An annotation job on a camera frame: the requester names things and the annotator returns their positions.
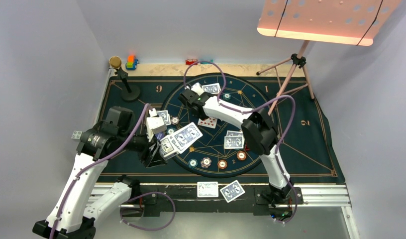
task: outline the perforated pink panel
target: perforated pink panel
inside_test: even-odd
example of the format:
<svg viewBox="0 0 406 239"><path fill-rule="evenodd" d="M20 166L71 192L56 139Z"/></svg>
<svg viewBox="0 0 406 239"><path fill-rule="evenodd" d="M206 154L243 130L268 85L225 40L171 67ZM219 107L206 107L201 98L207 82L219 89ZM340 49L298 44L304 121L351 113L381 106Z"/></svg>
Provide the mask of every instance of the perforated pink panel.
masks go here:
<svg viewBox="0 0 406 239"><path fill-rule="evenodd" d="M286 2L265 0L260 34L369 46L401 0L288 0L285 8Z"/></svg>

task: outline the white wall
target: white wall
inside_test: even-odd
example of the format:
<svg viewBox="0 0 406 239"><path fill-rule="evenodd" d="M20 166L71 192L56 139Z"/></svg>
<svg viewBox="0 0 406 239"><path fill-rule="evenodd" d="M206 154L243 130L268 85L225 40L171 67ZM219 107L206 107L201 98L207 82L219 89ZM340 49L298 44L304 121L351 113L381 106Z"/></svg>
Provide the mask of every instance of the white wall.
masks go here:
<svg viewBox="0 0 406 239"><path fill-rule="evenodd" d="M406 238L406 1L371 47L316 43L307 62L361 238Z"/></svg>
<svg viewBox="0 0 406 239"><path fill-rule="evenodd" d="M38 238L94 119L107 61L74 0L0 1L0 239Z"/></svg>
<svg viewBox="0 0 406 239"><path fill-rule="evenodd" d="M264 0L77 0L106 58L142 63L203 57L221 63L273 63L303 41L257 32Z"/></svg>

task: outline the gray floor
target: gray floor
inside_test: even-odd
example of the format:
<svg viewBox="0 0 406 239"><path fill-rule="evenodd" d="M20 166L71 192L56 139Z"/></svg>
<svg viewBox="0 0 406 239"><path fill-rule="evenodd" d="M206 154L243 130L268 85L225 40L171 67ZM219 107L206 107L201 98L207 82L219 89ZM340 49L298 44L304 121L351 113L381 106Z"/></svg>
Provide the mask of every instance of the gray floor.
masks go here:
<svg viewBox="0 0 406 239"><path fill-rule="evenodd" d="M170 218L140 218L136 225L160 227ZM167 228L145 232L119 223L119 213L111 214L97 230L96 239L264 239L307 238L349 239L340 207L298 208L293 220L285 226L273 223L270 217L231 213L177 213Z"/></svg>

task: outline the number 2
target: number 2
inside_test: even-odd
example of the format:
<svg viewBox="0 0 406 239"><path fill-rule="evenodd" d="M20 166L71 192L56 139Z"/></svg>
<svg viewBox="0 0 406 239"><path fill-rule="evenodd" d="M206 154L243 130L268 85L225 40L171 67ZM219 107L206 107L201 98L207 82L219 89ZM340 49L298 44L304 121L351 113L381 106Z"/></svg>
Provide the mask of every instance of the number 2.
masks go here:
<svg viewBox="0 0 406 239"><path fill-rule="evenodd" d="M301 125L308 125L308 126L310 126L310 121L305 121L305 120L302 120L301 121Z"/></svg>

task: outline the green poker mat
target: green poker mat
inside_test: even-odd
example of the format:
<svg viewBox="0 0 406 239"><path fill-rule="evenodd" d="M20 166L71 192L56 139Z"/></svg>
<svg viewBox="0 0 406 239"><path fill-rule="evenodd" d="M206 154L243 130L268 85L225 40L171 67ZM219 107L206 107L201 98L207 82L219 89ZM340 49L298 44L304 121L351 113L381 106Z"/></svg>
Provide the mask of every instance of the green poker mat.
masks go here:
<svg viewBox="0 0 406 239"><path fill-rule="evenodd" d="M226 74L227 86L225 93L229 93L230 103L242 107L257 107L276 95L279 85L276 77L236 77ZM127 103L121 99L123 84L117 77L109 79L101 106L99 120L104 119L109 108L120 106L134 111L136 119L139 117L145 103L150 103L156 110L168 110L171 117L178 117L178 125L168 128L179 129L190 122L198 124L198 118L182 106L178 96L183 89L183 77L128 77L130 84L141 89L139 100ZM196 82L202 85L220 83L223 79L220 73L209 73L195 77L187 77L188 84ZM304 78L292 78L287 90L305 84ZM291 128L281 145L280 154L286 170L290 173L294 183L345 183L344 175L339 167L332 148L329 123L316 99L312 101L308 88L292 93L296 101L296 114ZM290 114L291 102L278 102L272 120L282 135ZM240 183L267 183L268 175L260 158L247 151L244 161L237 160L234 149L224 149L223 142L227 130L238 130L236 127L218 120L215 128L198 125L203 133L184 153L168 160L168 164L152 168L145 168L138 159L136 152L122 152L109 161L107 167L98 179L99 183L114 182L120 175L126 174L143 183L196 183L199 181L217 181L230 183L238 180ZM201 167L200 161L204 157L211 159L209 168ZM190 159L197 159L198 166L190 169L187 163ZM227 167L219 169L217 162L225 160Z"/></svg>

